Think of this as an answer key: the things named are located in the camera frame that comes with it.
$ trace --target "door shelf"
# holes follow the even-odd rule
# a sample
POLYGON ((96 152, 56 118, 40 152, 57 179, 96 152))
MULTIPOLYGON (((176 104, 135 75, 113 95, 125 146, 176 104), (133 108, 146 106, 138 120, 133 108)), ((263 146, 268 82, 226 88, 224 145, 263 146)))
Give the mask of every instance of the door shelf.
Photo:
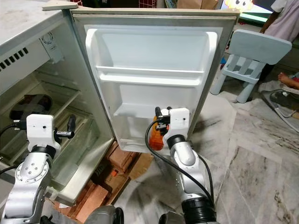
POLYGON ((101 81, 197 86, 204 71, 96 66, 101 81))

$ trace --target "refrigerator door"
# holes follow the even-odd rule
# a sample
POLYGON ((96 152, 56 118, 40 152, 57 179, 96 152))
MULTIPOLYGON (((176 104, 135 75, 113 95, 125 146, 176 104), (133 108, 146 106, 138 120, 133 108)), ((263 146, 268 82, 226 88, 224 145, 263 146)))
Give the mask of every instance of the refrigerator door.
POLYGON ((156 106, 188 108, 190 135, 238 13, 91 8, 71 13, 121 149, 148 152, 144 134, 156 106))

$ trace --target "marble floor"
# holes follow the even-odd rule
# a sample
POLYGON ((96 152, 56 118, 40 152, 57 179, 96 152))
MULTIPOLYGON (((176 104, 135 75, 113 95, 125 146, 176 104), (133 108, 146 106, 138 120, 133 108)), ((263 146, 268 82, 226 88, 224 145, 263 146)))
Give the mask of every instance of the marble floor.
MULTIPOLYGON (((260 98, 235 103, 242 84, 228 80, 208 95, 191 140, 213 176, 220 224, 299 224, 299 138, 260 98)), ((181 212, 170 168, 154 160, 115 206, 125 224, 157 224, 181 212)))

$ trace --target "white plastic chair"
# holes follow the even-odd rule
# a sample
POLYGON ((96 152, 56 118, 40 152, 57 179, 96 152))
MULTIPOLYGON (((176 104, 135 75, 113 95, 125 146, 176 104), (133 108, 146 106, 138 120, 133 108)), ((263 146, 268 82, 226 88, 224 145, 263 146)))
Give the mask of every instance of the white plastic chair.
POLYGON ((276 64, 291 48, 292 43, 289 41, 252 31, 236 30, 228 50, 231 55, 210 92, 218 95, 226 76, 237 78, 245 82, 237 101, 245 103, 266 63, 276 64))

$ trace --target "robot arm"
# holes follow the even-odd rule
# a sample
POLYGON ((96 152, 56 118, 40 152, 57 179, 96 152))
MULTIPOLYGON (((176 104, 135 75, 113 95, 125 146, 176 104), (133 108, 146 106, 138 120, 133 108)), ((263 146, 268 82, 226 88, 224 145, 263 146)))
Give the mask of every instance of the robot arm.
MULTIPOLYGON (((217 223, 216 211, 214 208, 214 199, 206 190, 204 173, 204 163, 199 155, 191 148, 190 143, 186 141, 189 129, 190 112, 186 108, 161 110, 156 108, 158 120, 157 130, 164 133, 163 143, 171 151, 172 162, 196 179, 203 187, 200 187, 193 180, 181 172, 176 172, 176 186, 179 191, 184 219, 186 224, 199 223, 217 223)), ((164 223, 167 217, 173 214, 165 214, 164 223)))
POLYGON ((75 121, 72 115, 68 131, 57 132, 53 116, 31 114, 27 117, 25 130, 30 153, 16 169, 14 187, 7 198, 1 224, 40 222, 45 191, 51 181, 50 168, 60 153, 59 137, 74 136, 75 121))

